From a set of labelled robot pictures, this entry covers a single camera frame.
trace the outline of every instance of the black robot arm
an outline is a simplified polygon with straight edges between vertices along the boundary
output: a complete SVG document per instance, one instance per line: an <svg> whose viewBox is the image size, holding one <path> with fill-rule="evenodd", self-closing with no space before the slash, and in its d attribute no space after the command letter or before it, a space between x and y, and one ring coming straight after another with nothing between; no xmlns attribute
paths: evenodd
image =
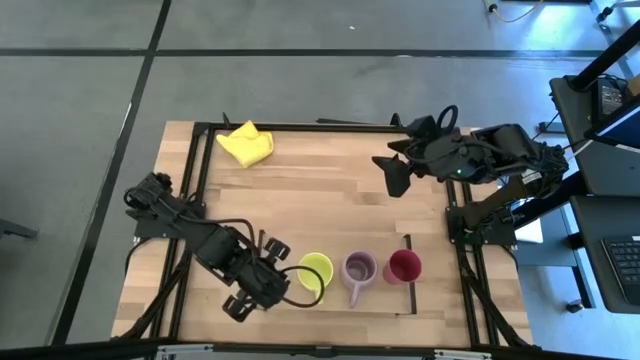
<svg viewBox="0 0 640 360"><path fill-rule="evenodd" d="M186 249L200 265L227 286L234 282L238 284L238 294L230 296L223 305L223 310L236 321L244 321L257 306L269 309L281 300L292 303L284 297L290 283L285 272L292 269L275 268L277 260L287 257L289 247L271 238L265 246L267 255L260 257L248 221L199 219L183 200L171 195L171 181L165 174L147 175L140 184L127 190L125 202L131 207L127 210L128 215L134 219L156 217L180 234ZM221 225L225 222L244 222L249 227L251 239L233 227ZM182 270L178 266L174 275ZM313 269L305 270L320 277ZM310 307L317 302L302 305Z"/></svg>
<svg viewBox="0 0 640 360"><path fill-rule="evenodd" d="M448 112L452 113L451 121L443 127ZM388 144L406 162L397 154L392 158L372 158L384 171L390 196L404 195L411 185L412 174L418 178L434 176L440 182L451 179L470 184L509 177L508 183L487 199L463 208L464 227L476 230L495 221L512 221L506 208L515 200L544 198L558 188L569 168L562 147L531 140L517 124L462 135L455 127L457 114L457 107L452 105L440 114L437 122L426 116L407 126L408 139Z"/></svg>

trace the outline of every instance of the mug handle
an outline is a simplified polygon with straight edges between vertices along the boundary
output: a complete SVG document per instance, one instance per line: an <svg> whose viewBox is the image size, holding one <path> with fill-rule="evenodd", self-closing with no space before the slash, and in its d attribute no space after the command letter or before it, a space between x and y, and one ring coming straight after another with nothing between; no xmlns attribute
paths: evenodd
<svg viewBox="0 0 640 360"><path fill-rule="evenodd" d="M358 296L360 295L360 285L355 285L353 290L351 291L351 300L349 301L349 308L353 309L356 307L356 303L358 302Z"/></svg>

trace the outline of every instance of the yellow mug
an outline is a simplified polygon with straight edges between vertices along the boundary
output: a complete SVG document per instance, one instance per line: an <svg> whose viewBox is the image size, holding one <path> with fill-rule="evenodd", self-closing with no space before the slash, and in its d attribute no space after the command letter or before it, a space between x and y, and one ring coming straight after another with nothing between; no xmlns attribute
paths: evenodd
<svg viewBox="0 0 640 360"><path fill-rule="evenodd" d="M309 253L302 257L298 265L308 266L317 271L322 277L326 293L327 285L329 285L333 278L333 264L331 260L321 253ZM313 291L317 299L320 296L320 280L318 277L308 270L298 269L297 272L298 280L300 280L302 286Z"/></svg>

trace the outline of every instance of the mug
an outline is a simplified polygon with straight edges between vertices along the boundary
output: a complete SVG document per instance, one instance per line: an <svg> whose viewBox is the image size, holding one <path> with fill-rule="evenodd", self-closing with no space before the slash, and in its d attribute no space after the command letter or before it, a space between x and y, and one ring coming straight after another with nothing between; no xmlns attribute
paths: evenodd
<svg viewBox="0 0 640 360"><path fill-rule="evenodd" d="M308 266L317 271L320 274L320 277L322 277L326 293L327 286L333 278L333 264L331 263L331 260L321 253L309 253L302 257L298 265ZM307 270L298 269L297 273L298 280L300 280L302 286L307 290L313 291L316 295L315 298L317 299L320 296L320 281L318 280L318 277Z"/></svg>
<svg viewBox="0 0 640 360"><path fill-rule="evenodd" d="M415 281L422 272L422 261L418 255L407 249L398 250L391 255L382 270L382 277L389 284L401 284Z"/></svg>
<svg viewBox="0 0 640 360"><path fill-rule="evenodd" d="M342 263L342 281L351 289L349 307L354 308L358 302L360 291L373 283L378 273L376 259L365 251L354 251Z"/></svg>

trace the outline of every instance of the computer monitor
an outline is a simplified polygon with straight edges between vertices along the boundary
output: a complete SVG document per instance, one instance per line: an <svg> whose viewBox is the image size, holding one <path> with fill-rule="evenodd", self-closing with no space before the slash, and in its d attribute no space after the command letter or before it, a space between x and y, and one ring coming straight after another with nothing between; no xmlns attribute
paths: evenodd
<svg viewBox="0 0 640 360"><path fill-rule="evenodd" d="M588 139L640 153L640 95L584 133Z"/></svg>

